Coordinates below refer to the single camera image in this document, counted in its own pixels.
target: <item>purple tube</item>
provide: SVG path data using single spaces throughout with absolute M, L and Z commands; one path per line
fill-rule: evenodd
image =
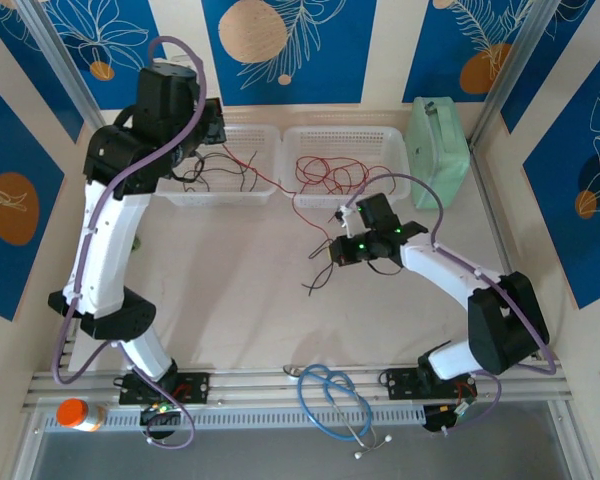
M 195 113 L 192 115 L 189 122 L 184 126 L 184 128 L 178 133 L 171 141 L 157 149 L 156 151 L 150 153 L 142 160 L 134 163 L 133 165 L 125 168 L 122 172 L 116 175 L 113 180 L 107 185 L 107 188 L 102 192 L 102 195 L 98 199 L 96 206 L 91 214 L 91 218 L 89 219 L 88 228 L 95 229 L 98 223 L 98 217 L 104 208 L 105 203 L 111 197 L 114 189 L 129 175 L 137 172 L 141 168 L 146 167 L 151 162 L 157 160 L 162 157 L 164 154 L 173 150 L 177 147 L 184 138 L 191 133 L 191 131 L 195 128 L 195 126 L 200 121 L 200 117 L 202 116 L 202 112 L 204 110 L 204 105 L 207 99 L 207 80 L 204 74 L 204 66 L 202 60 L 193 52 L 193 50 L 182 40 L 179 40 L 175 37 L 170 36 L 161 36 L 154 38 L 149 44 L 149 61 L 153 61 L 153 53 L 157 45 L 161 43 L 173 43 L 180 47 L 184 52 L 189 55 L 189 58 L 193 61 L 193 64 L 196 67 L 198 73 L 198 82 L 200 84 L 200 96 L 198 97 L 198 103 Z M 73 314 L 75 313 L 76 306 L 78 304 L 78 298 L 80 296 L 80 292 L 82 290 L 82 277 L 84 276 L 84 268 L 87 263 L 87 255 L 89 254 L 89 246 L 91 245 L 91 237 L 92 234 L 85 235 L 84 240 L 82 242 L 82 248 L 80 249 L 80 253 L 78 255 L 78 265 L 76 267 L 76 278 L 73 285 L 73 291 L 76 295 L 74 299 L 69 304 L 69 309 L 67 310 L 67 314 L 64 317 L 64 321 L 62 326 L 60 327 L 60 333 L 58 335 L 58 340 L 56 342 L 53 358 L 51 361 L 51 372 L 53 374 L 53 378 L 57 383 L 68 385 L 76 381 L 80 375 L 82 375 L 85 370 L 91 365 L 91 363 L 95 360 L 97 355 L 106 347 L 107 342 L 101 344 L 96 351 L 89 357 L 89 359 L 85 362 L 85 364 L 70 378 L 63 379 L 60 376 L 60 358 L 62 357 L 62 347 L 67 339 L 67 333 L 69 331 L 69 325 L 71 324 L 71 319 L 73 318 Z
M 531 325 L 531 322 L 529 321 L 527 316 L 520 309 L 520 307 L 518 307 L 518 305 L 513 301 L 513 299 L 507 294 L 507 292 L 503 288 L 501 288 L 500 285 L 498 285 L 494 280 L 490 279 L 489 277 L 484 275 L 482 272 L 480 272 L 479 268 L 474 267 L 473 265 L 467 263 L 463 259 L 461 259 L 458 256 L 454 255 L 453 253 L 445 250 L 443 247 L 441 247 L 441 246 L 439 246 L 439 244 L 437 244 L 436 235 L 438 233 L 438 230 L 440 229 L 440 225 L 442 224 L 442 218 L 444 216 L 444 207 L 442 206 L 440 197 L 436 194 L 436 192 L 429 185 L 427 185 L 425 182 L 423 182 L 422 180 L 420 180 L 416 177 L 413 177 L 411 175 L 406 175 L 404 173 L 383 173 L 383 174 L 373 177 L 372 179 L 363 183 L 360 186 L 360 188 L 358 188 L 358 190 L 353 194 L 353 196 L 347 201 L 347 203 L 345 204 L 345 207 L 349 208 L 351 206 L 351 204 L 355 201 L 355 199 L 358 198 L 358 196 L 364 192 L 365 188 L 367 188 L 367 186 L 370 183 L 375 182 L 376 180 L 380 180 L 382 178 L 405 178 L 409 181 L 417 183 L 418 185 L 420 185 L 422 188 L 424 188 L 425 190 L 427 190 L 427 192 L 429 192 L 431 194 L 433 199 L 436 201 L 436 204 L 438 205 L 438 220 L 436 221 L 436 224 L 434 225 L 433 229 L 431 230 L 431 245 L 433 246 L 434 250 L 436 252 L 438 252 L 440 255 L 442 255 L 443 257 L 451 260 L 452 262 L 456 263 L 463 269 L 467 270 L 467 272 L 471 273 L 472 275 L 477 275 L 477 277 L 480 280 L 482 280 L 487 285 L 492 287 L 498 293 L 498 295 L 500 295 L 504 299 L 504 301 L 507 303 L 507 305 L 509 305 L 511 310 L 518 316 L 518 318 L 520 319 L 522 324 L 525 326 L 525 328 L 527 329 L 527 331 L 529 332 L 529 334 L 531 335 L 533 340 L 538 345 L 538 348 L 540 349 L 540 351 L 542 351 L 542 354 L 545 356 L 545 358 L 549 362 L 548 370 L 546 370 L 544 368 L 536 367 L 533 365 L 525 365 L 525 364 L 520 364 L 520 363 L 517 366 L 526 368 L 527 370 L 531 370 L 536 373 L 542 373 L 545 375 L 554 375 L 557 371 L 557 368 L 556 368 L 556 364 L 555 364 L 553 355 L 551 354 L 551 351 L 549 350 L 549 347 L 544 343 L 542 338 L 540 338 L 540 335 L 538 334 L 536 329 L 533 328 L 533 325 Z M 500 397 L 502 395 L 502 384 L 500 383 L 500 380 L 498 379 L 498 377 L 496 377 L 492 373 L 486 372 L 484 370 L 480 370 L 480 371 L 473 372 L 473 373 L 475 373 L 476 375 L 481 375 L 481 376 L 491 378 L 493 381 L 495 381 L 496 385 L 498 387 L 496 396 L 493 399 L 493 402 L 491 402 L 491 404 L 489 405 L 489 407 L 487 407 L 487 409 L 484 412 L 482 412 L 478 417 L 476 417 L 466 423 L 460 424 L 457 427 L 450 428 L 450 429 L 448 429 L 448 431 L 457 431 L 459 429 L 464 429 L 469 426 L 475 425 L 478 422 L 481 422 L 482 420 L 484 420 L 484 418 L 487 415 L 489 415 L 493 411 L 493 409 L 496 407 L 497 403 L 500 401 Z
M 486 408 L 486 410 L 484 412 L 482 412 L 480 415 L 478 415 L 476 418 L 472 418 L 471 420 L 467 420 L 464 423 L 461 423 L 460 425 L 456 425 L 455 427 L 451 427 L 449 429 L 447 429 L 446 433 L 448 432 L 457 432 L 459 430 L 464 430 L 465 428 L 469 428 L 469 427 L 473 427 L 474 425 L 476 425 L 477 423 L 482 422 L 485 418 L 487 418 L 487 416 L 493 412 L 493 410 L 496 408 L 496 405 L 498 405 L 498 402 L 500 401 L 500 397 L 502 396 L 502 383 L 500 383 L 500 379 L 498 379 L 498 377 L 496 377 L 495 375 L 486 372 L 484 370 L 478 370 L 477 372 L 473 372 L 475 375 L 480 375 L 482 377 L 487 377 L 490 378 L 491 380 L 493 380 L 494 382 L 496 382 L 496 396 L 493 397 L 493 402 L 491 402 L 489 404 L 489 406 Z
M 164 398 L 169 400 L 173 405 L 175 405 L 177 408 L 179 408 L 182 411 L 182 413 L 184 414 L 184 416 L 187 418 L 187 421 L 189 422 L 189 424 L 191 425 L 191 429 L 189 430 L 189 438 L 187 438 L 186 441 L 184 441 L 183 443 L 181 443 L 179 445 L 165 445 L 164 443 L 158 443 L 151 438 L 151 430 L 150 430 L 151 427 L 150 427 L 150 424 L 148 424 L 147 429 L 146 429 L 146 435 L 147 435 L 147 439 L 148 439 L 147 441 L 151 445 L 155 445 L 156 447 L 160 447 L 165 450 L 181 450 L 181 449 L 186 448 L 189 445 L 191 445 L 196 436 L 196 427 L 195 427 L 195 423 L 193 421 L 193 417 L 187 411 L 185 406 L 182 403 L 180 403 L 178 400 L 176 400 L 175 397 L 173 395 L 171 395 L 169 392 L 167 392 L 164 388 L 162 388 L 160 385 L 158 385 L 156 382 L 154 382 L 149 377 L 149 375 L 147 375 L 141 368 L 138 368 L 133 363 L 133 360 L 131 360 L 131 357 L 129 357 L 129 355 L 127 355 L 127 352 L 124 351 L 124 348 L 122 348 L 121 345 L 118 348 L 122 352 L 122 355 L 124 355 L 124 358 L 127 360 L 127 362 L 129 362 L 130 365 L 133 365 L 133 371 L 135 372 L 135 374 L 138 375 L 140 378 L 142 378 L 142 380 L 147 385 L 149 385 L 153 390 L 158 392 Z
M 436 236 L 438 235 L 438 230 L 440 230 L 440 225 L 442 225 L 442 218 L 444 217 L 444 207 L 442 206 L 442 201 L 440 200 L 440 197 L 438 196 L 438 194 L 429 185 L 427 185 L 422 180 L 420 180 L 419 178 L 416 178 L 412 175 L 407 175 L 406 173 L 383 173 L 381 175 L 373 177 L 372 179 L 370 179 L 370 180 L 366 181 L 365 183 L 363 183 L 362 185 L 360 185 L 360 188 L 358 188 L 358 190 L 356 190 L 356 193 L 353 194 L 353 196 L 347 201 L 347 203 L 345 203 L 344 206 L 349 208 L 351 206 L 351 204 L 355 201 L 355 199 L 358 198 L 364 192 L 365 188 L 367 188 L 367 186 L 370 183 L 373 183 L 376 180 L 381 180 L 383 178 L 404 178 L 404 179 L 409 180 L 410 182 L 417 183 L 418 185 L 420 185 L 422 188 L 424 188 L 427 192 L 429 192 L 431 194 L 433 199 L 438 204 L 438 220 L 436 220 L 436 224 L 433 226 L 433 229 L 431 230 L 431 243 L 435 244 Z

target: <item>plastic bottle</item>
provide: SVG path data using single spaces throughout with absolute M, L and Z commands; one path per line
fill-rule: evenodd
M 60 404 L 56 420 L 67 428 L 83 432 L 95 432 L 104 423 L 107 411 L 100 405 L 89 404 L 79 398 L 70 398 Z

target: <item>blue stethoscope tubing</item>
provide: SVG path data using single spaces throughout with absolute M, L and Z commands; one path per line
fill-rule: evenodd
M 324 373 L 325 376 L 313 373 L 314 370 Z M 331 406 L 334 408 L 335 408 L 335 401 L 333 400 L 333 397 L 331 396 L 331 392 L 329 392 L 330 388 L 335 388 L 336 390 L 344 393 L 345 395 L 353 397 L 357 400 L 358 404 L 360 405 L 360 408 L 362 408 L 364 410 L 364 412 L 367 414 L 367 419 L 365 421 L 365 424 L 363 425 L 362 430 L 360 430 L 360 432 L 358 433 L 357 438 L 355 435 L 342 435 L 342 434 L 334 432 L 330 428 L 325 427 L 322 423 L 320 423 L 318 421 L 318 419 L 313 415 L 313 413 L 311 413 L 311 411 L 309 410 L 309 407 L 307 407 L 307 404 L 304 401 L 304 397 L 302 395 L 302 385 L 303 385 L 304 380 L 307 377 L 322 383 L 324 396 L 327 399 L 327 402 L 329 402 L 331 404 Z M 344 382 L 346 383 L 346 386 L 335 383 L 334 382 L 335 379 L 344 380 Z M 302 411 L 309 418 L 309 420 L 311 420 L 311 422 L 316 427 L 318 427 L 320 430 L 322 430 L 324 433 L 326 433 L 330 437 L 335 438 L 336 440 L 342 440 L 343 442 L 359 442 L 359 438 L 362 438 L 364 435 L 366 435 L 367 432 L 369 431 L 369 429 L 371 428 L 372 413 L 371 413 L 371 406 L 369 405 L 369 402 L 367 402 L 364 398 L 362 398 L 360 395 L 358 395 L 357 392 L 355 391 L 355 388 L 356 388 L 355 385 L 353 384 L 353 382 L 351 381 L 351 379 L 349 378 L 349 376 L 346 373 L 338 371 L 338 370 L 330 370 L 325 365 L 321 365 L 319 363 L 314 363 L 312 365 L 309 365 L 307 368 L 305 368 L 302 371 L 302 373 L 300 374 L 300 376 L 298 377 L 298 386 L 297 386 L 298 401 L 300 402 L 300 407 L 302 408 Z

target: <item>stethoscope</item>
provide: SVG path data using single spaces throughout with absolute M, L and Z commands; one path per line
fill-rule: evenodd
M 378 443 L 378 437 L 377 437 L 376 432 L 371 424 L 372 419 L 373 419 L 373 417 L 372 417 L 373 414 L 371 412 L 371 406 L 369 405 L 369 402 L 367 402 L 364 398 L 362 398 L 360 395 L 358 395 L 358 392 L 356 392 L 355 385 L 353 384 L 353 382 L 351 381 L 351 378 L 349 378 L 349 376 L 346 373 L 337 371 L 337 370 L 330 370 L 325 365 L 321 365 L 319 363 L 309 365 L 304 370 L 301 370 L 297 367 L 293 367 L 291 365 L 286 365 L 283 368 L 283 370 L 290 377 L 298 379 L 297 390 L 298 390 L 298 401 L 300 402 L 300 407 L 302 408 L 302 411 L 305 413 L 305 415 L 309 418 L 309 420 L 311 420 L 311 422 L 316 427 L 318 427 L 320 430 L 322 430 L 324 433 L 326 433 L 330 437 L 335 438 L 336 440 L 341 440 L 343 442 L 357 442 L 358 445 L 360 445 L 363 448 L 363 450 L 361 452 L 355 452 L 353 454 L 353 456 L 356 458 L 356 460 L 362 458 L 363 455 L 365 455 L 369 452 L 377 450 L 378 448 L 382 447 L 385 443 L 389 443 L 392 440 L 391 435 L 386 435 L 384 437 L 384 440 L 381 443 Z M 320 375 L 318 373 L 314 373 L 314 371 L 319 371 L 320 373 L 323 373 L 324 376 Z M 349 430 L 350 435 L 342 435 L 342 434 L 334 432 L 330 428 L 328 428 L 328 427 L 324 426 L 322 423 L 320 423 L 320 421 L 315 417 L 315 415 L 313 413 L 311 413 L 311 411 L 309 410 L 309 407 L 307 407 L 307 404 L 304 401 L 304 396 L 302 394 L 302 387 L 303 387 L 304 381 L 307 377 L 311 378 L 312 380 L 322 383 L 322 389 L 324 392 L 325 399 L 327 400 L 327 403 L 329 403 L 329 405 L 331 405 L 331 407 L 336 411 L 339 419 L 347 427 L 347 430 Z M 342 410 L 340 409 L 338 404 L 335 402 L 335 400 L 331 396 L 331 392 L 329 391 L 331 388 L 334 388 L 349 397 L 353 397 L 356 400 L 356 402 L 358 403 L 358 406 L 360 407 L 360 409 L 365 413 L 366 420 L 359 432 L 356 433 L 356 431 L 353 429 L 351 424 L 347 421 L 347 417 L 344 415 L 344 413 L 342 412 Z M 372 446 L 369 446 L 362 441 L 362 437 L 364 437 L 369 432 L 371 432 L 371 434 L 373 435 L 373 445 Z

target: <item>gray floor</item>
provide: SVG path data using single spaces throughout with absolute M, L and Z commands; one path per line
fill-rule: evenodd
M 448 438 L 422 427 L 379 428 L 385 447 L 353 458 L 356 445 L 315 429 L 199 431 L 170 452 L 137 432 L 45 435 L 36 480 L 498 479 L 570 478 L 545 404 L 501 404 L 484 423 Z

